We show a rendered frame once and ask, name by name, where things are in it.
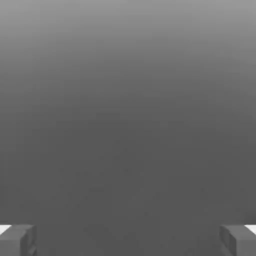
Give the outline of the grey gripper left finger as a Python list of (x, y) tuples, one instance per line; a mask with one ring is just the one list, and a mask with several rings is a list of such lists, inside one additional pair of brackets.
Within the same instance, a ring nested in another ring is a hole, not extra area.
[(38, 256), (37, 226), (0, 224), (0, 256)]

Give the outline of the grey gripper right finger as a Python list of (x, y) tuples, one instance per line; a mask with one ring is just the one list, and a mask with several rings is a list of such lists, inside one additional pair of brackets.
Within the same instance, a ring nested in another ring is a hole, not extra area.
[(256, 256), (256, 224), (221, 225), (222, 256)]

